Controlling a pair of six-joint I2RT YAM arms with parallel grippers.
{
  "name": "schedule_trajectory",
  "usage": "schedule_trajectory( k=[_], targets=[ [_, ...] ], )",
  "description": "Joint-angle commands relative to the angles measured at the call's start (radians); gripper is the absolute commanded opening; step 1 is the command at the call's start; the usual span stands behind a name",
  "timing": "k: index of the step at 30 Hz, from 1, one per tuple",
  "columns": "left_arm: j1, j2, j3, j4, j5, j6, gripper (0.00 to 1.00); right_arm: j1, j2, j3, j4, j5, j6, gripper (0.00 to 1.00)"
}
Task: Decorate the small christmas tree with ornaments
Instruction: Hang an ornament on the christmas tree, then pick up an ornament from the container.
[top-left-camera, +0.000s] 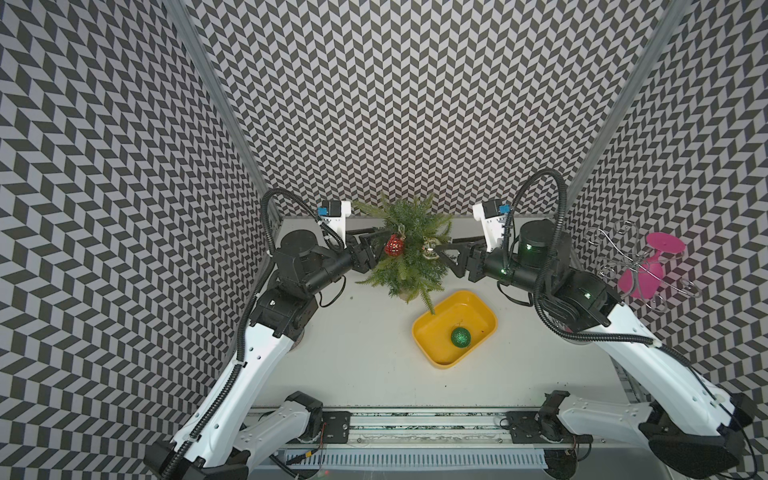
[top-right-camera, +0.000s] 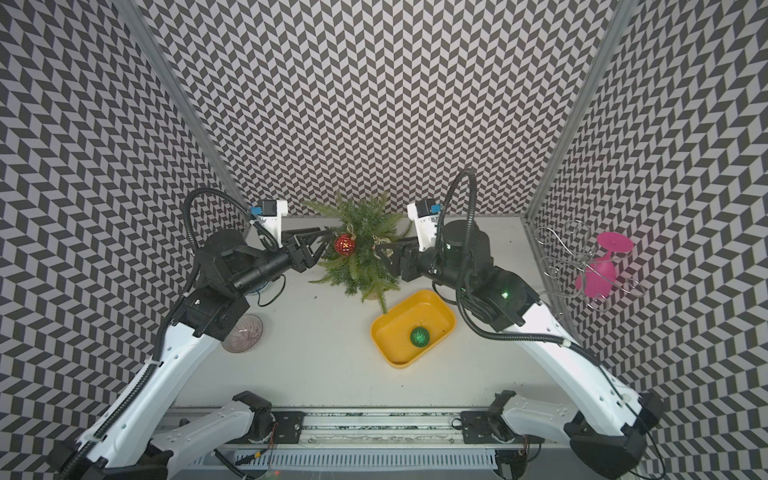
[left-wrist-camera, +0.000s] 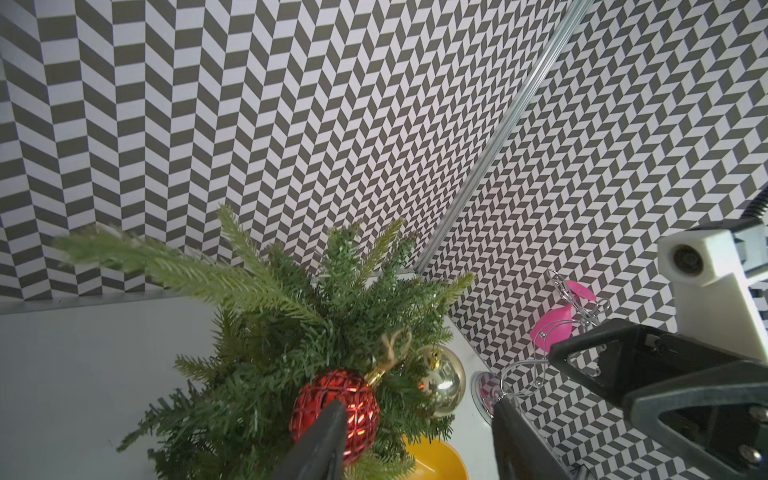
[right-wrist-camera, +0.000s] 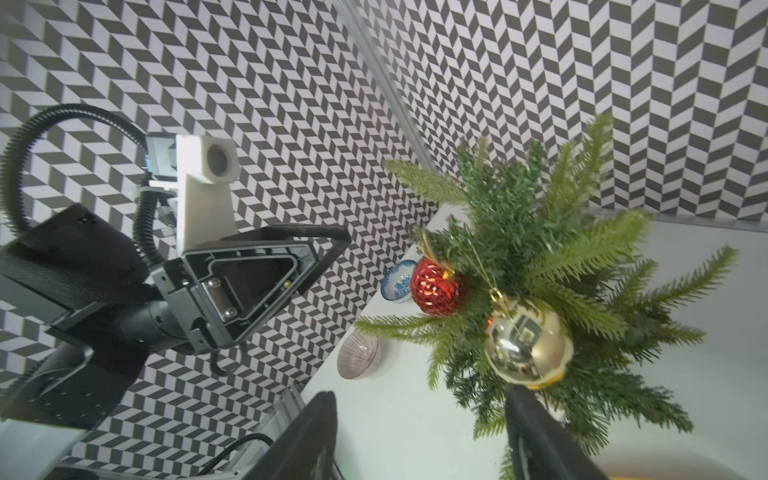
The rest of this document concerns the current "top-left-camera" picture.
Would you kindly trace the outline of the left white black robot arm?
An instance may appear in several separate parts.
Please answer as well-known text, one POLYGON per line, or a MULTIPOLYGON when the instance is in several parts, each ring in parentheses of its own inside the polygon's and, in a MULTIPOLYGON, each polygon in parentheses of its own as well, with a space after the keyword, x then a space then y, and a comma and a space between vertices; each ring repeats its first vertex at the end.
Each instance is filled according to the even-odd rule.
POLYGON ((320 292, 351 271, 366 273, 379 253, 372 248, 374 229, 349 231, 349 201, 307 205, 284 188, 267 191, 261 218, 275 196, 298 204, 320 228, 294 230, 277 241, 267 233, 268 264, 257 280, 235 337, 234 353, 198 410, 169 441, 148 446, 144 463, 159 479, 246 479, 260 464, 291 441, 321 439, 323 404, 295 392, 270 414, 245 426, 260 391, 279 362, 302 338, 317 310, 320 292))

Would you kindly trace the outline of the small green christmas tree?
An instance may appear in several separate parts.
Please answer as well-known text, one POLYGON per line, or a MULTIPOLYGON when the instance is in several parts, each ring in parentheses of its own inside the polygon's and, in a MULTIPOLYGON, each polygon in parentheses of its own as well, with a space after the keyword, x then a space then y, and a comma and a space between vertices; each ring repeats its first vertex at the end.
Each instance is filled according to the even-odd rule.
POLYGON ((383 287, 391 297, 406 303, 420 299, 428 311, 434 311, 431 294, 443 289, 442 281, 448 268, 438 259, 425 259, 421 249, 425 238, 437 238, 441 243, 451 240, 451 216, 434 210, 432 195, 412 200, 390 200, 382 196, 377 205, 354 201, 352 206, 382 220, 383 228, 390 231, 383 236, 401 234, 405 237, 404 253, 382 261, 360 283, 383 287))

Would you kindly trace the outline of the red ball ornament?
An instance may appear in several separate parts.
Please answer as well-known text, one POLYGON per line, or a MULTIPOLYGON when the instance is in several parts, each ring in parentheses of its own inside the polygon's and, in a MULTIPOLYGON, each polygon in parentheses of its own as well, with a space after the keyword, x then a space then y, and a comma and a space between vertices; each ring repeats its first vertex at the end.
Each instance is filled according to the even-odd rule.
POLYGON ((404 253, 405 237, 401 234, 392 234, 384 246, 384 252, 396 258, 404 253))

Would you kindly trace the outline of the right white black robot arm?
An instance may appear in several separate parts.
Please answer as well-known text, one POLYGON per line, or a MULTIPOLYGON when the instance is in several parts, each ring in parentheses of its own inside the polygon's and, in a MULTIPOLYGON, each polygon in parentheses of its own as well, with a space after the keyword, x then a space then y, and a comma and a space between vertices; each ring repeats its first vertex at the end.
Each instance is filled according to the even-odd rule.
POLYGON ((756 416, 755 402, 707 380, 654 335, 614 287, 570 265, 565 181, 549 168, 540 176, 555 185, 553 219, 517 227, 515 203, 487 201, 475 210, 483 235, 440 245, 436 255, 457 277, 490 278, 525 291, 527 305, 550 331, 572 343, 598 346, 651 398, 619 404, 555 390, 537 411, 508 415, 513 440, 577 448, 601 437, 645 448, 691 479, 729 477, 753 453, 747 428, 756 416))

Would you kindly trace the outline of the green glitter ball ornament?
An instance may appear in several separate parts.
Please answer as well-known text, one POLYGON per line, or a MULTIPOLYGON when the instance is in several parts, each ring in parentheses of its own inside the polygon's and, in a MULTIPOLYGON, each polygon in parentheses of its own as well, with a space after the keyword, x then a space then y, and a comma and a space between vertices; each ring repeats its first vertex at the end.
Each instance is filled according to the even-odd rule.
POLYGON ((471 332, 464 327, 456 327, 451 331, 450 341, 456 348, 468 348, 472 342, 471 332))

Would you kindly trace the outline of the gold ball ornament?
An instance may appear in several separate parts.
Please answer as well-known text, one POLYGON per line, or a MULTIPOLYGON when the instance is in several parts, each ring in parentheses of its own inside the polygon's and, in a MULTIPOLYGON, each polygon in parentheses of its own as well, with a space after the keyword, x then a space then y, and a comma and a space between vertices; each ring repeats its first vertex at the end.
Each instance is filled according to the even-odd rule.
POLYGON ((441 242, 437 238, 425 238, 422 244, 422 256, 427 260, 437 260, 439 258, 438 247, 441 242))

